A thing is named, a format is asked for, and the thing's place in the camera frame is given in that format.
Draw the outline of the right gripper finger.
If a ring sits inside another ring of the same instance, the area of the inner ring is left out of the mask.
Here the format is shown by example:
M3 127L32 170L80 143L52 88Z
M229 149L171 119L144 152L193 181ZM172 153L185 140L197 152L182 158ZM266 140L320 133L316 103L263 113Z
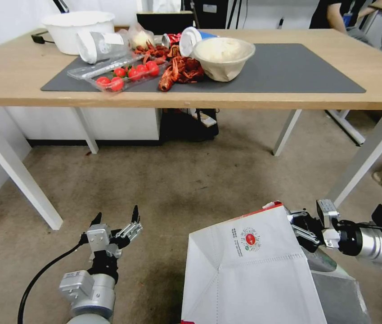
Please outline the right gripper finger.
M309 223L314 222L315 218L306 210L289 210L288 208L285 208L287 219L290 224L297 225L301 223Z
M306 229L297 225L291 224L292 230L299 242L299 244L308 252L314 253L322 244L320 238Z

